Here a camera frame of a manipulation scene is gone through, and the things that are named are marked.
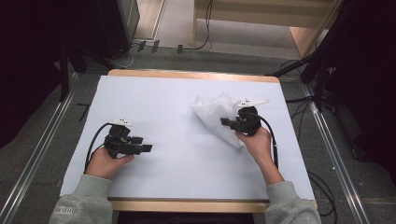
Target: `finger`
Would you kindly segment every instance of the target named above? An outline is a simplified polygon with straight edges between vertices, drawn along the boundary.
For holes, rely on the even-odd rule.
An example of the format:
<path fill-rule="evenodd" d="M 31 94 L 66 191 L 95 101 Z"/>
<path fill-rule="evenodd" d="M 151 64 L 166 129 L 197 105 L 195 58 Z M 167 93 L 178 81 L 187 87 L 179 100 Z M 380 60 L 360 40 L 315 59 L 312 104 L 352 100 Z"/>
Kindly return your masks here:
<path fill-rule="evenodd" d="M 236 135 L 242 142 L 245 142 L 245 140 L 248 138 L 244 133 L 235 132 L 235 135 Z"/>
<path fill-rule="evenodd" d="M 130 161 L 132 161 L 134 159 L 134 155 L 127 155 L 121 158 L 117 158 L 116 161 L 117 163 L 119 163 L 120 165 L 123 165 L 125 163 L 128 163 Z"/>

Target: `white paper sheet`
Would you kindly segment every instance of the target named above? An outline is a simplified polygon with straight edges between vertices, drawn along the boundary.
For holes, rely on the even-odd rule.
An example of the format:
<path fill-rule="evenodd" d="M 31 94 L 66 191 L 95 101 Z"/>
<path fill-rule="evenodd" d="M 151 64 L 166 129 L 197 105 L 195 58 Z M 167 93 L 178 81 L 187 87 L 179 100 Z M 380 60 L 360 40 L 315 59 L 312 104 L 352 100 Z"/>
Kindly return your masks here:
<path fill-rule="evenodd" d="M 276 135 L 279 170 L 300 197 L 315 199 L 280 84 L 158 77 L 101 78 L 61 195 L 76 188 L 96 131 L 113 119 L 127 119 L 133 124 L 130 135 L 143 137 L 153 148 L 113 176 L 109 197 L 268 199 L 262 173 L 248 151 L 211 133 L 191 108 L 196 96 L 216 98 L 222 93 L 240 100 L 270 100 L 256 108 Z M 94 147 L 103 143 L 108 129 Z"/>

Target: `black stand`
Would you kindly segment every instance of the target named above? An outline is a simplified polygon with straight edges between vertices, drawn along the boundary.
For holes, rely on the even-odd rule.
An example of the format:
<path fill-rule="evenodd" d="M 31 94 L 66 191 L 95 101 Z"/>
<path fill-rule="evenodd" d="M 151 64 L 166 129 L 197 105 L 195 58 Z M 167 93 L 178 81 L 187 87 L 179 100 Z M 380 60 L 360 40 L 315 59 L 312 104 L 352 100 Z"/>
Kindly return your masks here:
<path fill-rule="evenodd" d="M 61 98 L 59 102 L 62 102 L 64 98 L 69 93 L 69 70 L 67 65 L 67 60 L 72 64 L 73 68 L 78 73 L 85 73 L 87 71 L 87 64 L 85 63 L 84 59 L 82 58 L 82 54 L 88 55 L 97 62 L 104 65 L 109 70 L 115 69 L 116 67 L 111 64 L 109 61 L 105 60 L 104 58 L 100 57 L 99 55 L 95 54 L 94 52 L 90 51 L 89 49 L 77 44 L 61 44 Z"/>
<path fill-rule="evenodd" d="M 323 86 L 329 75 L 328 68 L 331 66 L 332 56 L 338 50 L 338 47 L 343 43 L 343 34 L 345 33 L 345 26 L 343 23 L 346 21 L 347 17 L 352 11 L 355 2 L 356 1 L 350 0 L 344 1 L 338 17 L 332 25 L 332 28 L 329 30 L 329 33 L 327 33 L 322 43 L 313 53 L 306 56 L 305 58 L 302 58 L 296 63 L 292 63 L 291 65 L 268 75 L 271 77 L 281 77 L 307 63 L 307 67 L 302 72 L 300 79 L 303 83 L 309 83 L 315 77 L 315 74 L 318 74 L 314 102 L 319 112 L 321 112 L 321 95 L 323 92 Z"/>

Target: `wooden table edge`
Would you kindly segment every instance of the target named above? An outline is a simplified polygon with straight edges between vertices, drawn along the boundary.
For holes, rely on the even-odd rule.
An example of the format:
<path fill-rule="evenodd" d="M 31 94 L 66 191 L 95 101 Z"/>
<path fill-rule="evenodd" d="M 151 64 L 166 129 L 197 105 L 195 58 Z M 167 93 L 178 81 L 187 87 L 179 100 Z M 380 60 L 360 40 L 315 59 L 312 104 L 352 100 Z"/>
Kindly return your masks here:
<path fill-rule="evenodd" d="M 270 206 L 265 202 L 220 202 L 195 200 L 110 200 L 115 211 L 135 212 L 195 212 L 195 213 L 264 213 Z M 310 200 L 318 208 L 316 200 Z"/>
<path fill-rule="evenodd" d="M 230 81 L 253 81 L 279 83 L 277 77 L 266 77 L 258 75 L 238 75 L 212 72 L 184 72 L 170 70 L 122 70 L 113 69 L 108 72 L 113 77 L 168 77 L 168 78 L 196 78 L 208 80 L 230 80 Z"/>

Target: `floor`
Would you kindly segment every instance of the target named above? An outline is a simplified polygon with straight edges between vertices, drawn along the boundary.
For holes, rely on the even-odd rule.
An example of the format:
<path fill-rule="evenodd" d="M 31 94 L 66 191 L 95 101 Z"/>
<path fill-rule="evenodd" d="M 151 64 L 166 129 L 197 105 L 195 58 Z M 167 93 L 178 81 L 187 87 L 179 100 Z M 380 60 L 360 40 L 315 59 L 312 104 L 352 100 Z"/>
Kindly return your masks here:
<path fill-rule="evenodd" d="M 159 48 L 156 53 L 150 52 L 150 46 L 140 52 L 134 49 L 132 51 L 134 61 L 127 69 L 169 69 L 264 75 L 275 72 L 289 60 L 300 59 L 287 27 L 219 21 L 210 23 L 211 45 L 206 45 L 201 51 L 184 51 L 177 54 L 176 49 L 168 48 L 175 48 L 180 44 L 191 45 L 192 28 L 190 16 L 188 16 L 188 12 L 192 11 L 191 2 L 191 0 L 165 1 L 162 19 L 157 33 L 154 34 L 155 40 L 160 40 L 162 48 Z M 177 7 L 183 7 L 184 13 L 178 13 Z M 204 24 L 204 21 L 198 23 L 198 44 L 205 40 Z M 130 61 L 129 55 L 124 55 L 117 60 L 118 63 L 123 64 Z M 85 108 L 78 104 L 91 102 L 98 79 L 106 74 L 106 69 L 102 65 L 89 60 L 88 62 L 89 71 L 85 75 L 79 75 L 76 94 L 11 223 L 48 222 L 51 209 L 58 199 L 64 171 L 84 127 L 84 119 L 79 120 Z M 286 99 L 305 96 L 304 86 L 298 81 L 298 76 L 299 72 L 295 70 L 280 79 Z M 60 90 L 57 89 L 50 95 L 43 106 L 26 123 L 18 137 L 0 149 L 1 206 L 29 161 L 51 115 L 58 106 L 59 92 Z M 291 115 L 298 109 L 298 106 L 299 104 L 288 105 Z M 300 148 L 307 170 L 319 175 L 331 188 L 335 197 L 338 223 L 364 223 L 355 220 L 351 212 L 345 190 L 340 184 L 334 164 L 318 131 L 314 114 L 309 110 L 302 114 L 292 121 L 296 135 L 301 133 Z M 323 116 L 371 222 L 395 223 L 396 188 L 391 183 L 387 171 L 374 162 L 355 160 L 337 117 L 327 109 L 323 111 Z M 313 185 L 313 190 L 317 197 L 319 212 L 326 213 L 331 208 L 330 203 L 323 196 L 321 189 Z M 334 223 L 334 219 L 335 216 L 332 213 L 322 217 L 322 223 Z M 263 215 L 256 214 L 255 220 L 256 223 L 263 223 Z"/>

